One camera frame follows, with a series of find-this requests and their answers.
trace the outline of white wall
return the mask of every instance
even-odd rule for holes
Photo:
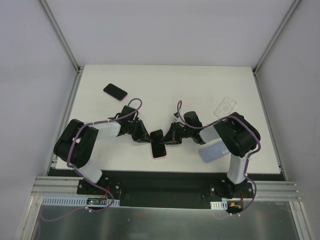
[[[48,0],[80,65],[251,66],[293,0]]]
[[[36,0],[0,1],[0,239],[44,174],[75,72]]]
[[[320,239],[320,1],[304,0],[258,73],[288,180]]]

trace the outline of blue phone case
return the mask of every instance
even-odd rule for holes
[[[230,152],[223,141],[219,141],[213,145],[201,148],[199,154],[202,160],[207,164],[216,159],[228,155]]]

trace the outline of metal frame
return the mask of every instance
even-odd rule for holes
[[[63,129],[66,127],[72,106],[74,104],[76,93],[78,90],[78,86],[81,80],[83,67],[80,67],[75,56],[73,55],[55,17],[53,12],[51,11],[46,0],[38,0],[41,8],[43,9],[44,14],[46,15],[52,29],[59,40],[64,52],[66,53],[68,59],[70,60],[72,66],[76,71],[76,77],[74,79],[65,109],[64,115],[59,125],[58,136],[62,133]],[[273,34],[271,40],[266,46],[262,56],[260,57],[258,63],[253,69],[253,75],[256,82],[257,90],[260,96],[260,100],[262,103],[263,112],[267,121],[267,125],[270,131],[272,144],[274,147],[274,151],[276,153],[276,157],[279,163],[280,157],[277,146],[275,144],[274,135],[272,128],[270,126],[268,112],[266,106],[264,104],[263,96],[261,94],[261,90],[259,87],[258,80],[256,78],[257,72],[260,70],[261,66],[265,62],[267,56],[272,51],[274,45],[281,37],[281,33],[284,31],[285,27],[288,25],[288,22],[294,15],[295,11],[301,4],[302,0],[293,0],[290,8],[286,12],[283,17],[281,23]],[[56,156],[54,154],[51,155],[50,164],[48,165],[48,171],[51,166],[55,165]],[[39,176],[36,178],[31,196],[27,205],[27,210],[24,214],[22,224],[20,226],[18,232],[18,239],[21,240],[29,240],[32,237],[33,230],[36,226],[37,216],[40,210],[40,206],[43,200],[43,196],[66,196],[66,197],[93,197],[92,195],[77,195],[77,187],[80,177],[52,177],[52,176]],[[313,240],[315,239],[312,235],[312,231],[310,228],[310,224],[305,214],[305,209],[303,203],[301,202],[301,195],[297,188],[297,184],[295,182],[290,181],[256,181],[257,184],[257,201],[281,201],[281,202],[289,202],[293,214],[293,218],[298,230],[298,234],[300,239],[302,240]]]

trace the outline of black smartphone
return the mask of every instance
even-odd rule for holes
[[[109,94],[110,96],[114,97],[115,99],[118,99],[119,101],[122,101],[128,95],[128,93],[126,91],[124,91],[121,88],[113,85],[112,83],[109,83],[103,89],[103,91],[106,94]]]
[[[151,152],[154,159],[160,159],[167,156],[166,145],[164,143],[159,143],[164,137],[164,132],[159,129],[150,133],[151,142]]]

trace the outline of smartphone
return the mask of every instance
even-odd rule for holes
[[[167,156],[166,145],[164,143],[159,143],[160,140],[164,137],[164,132],[159,129],[150,133],[152,139],[151,142],[151,152],[152,158],[160,159]]]
[[[112,83],[109,83],[103,89],[103,91],[106,94],[109,94],[110,96],[114,97],[115,99],[118,99],[119,101],[122,101],[128,95],[128,93],[126,91],[124,91],[121,88],[113,85]]]

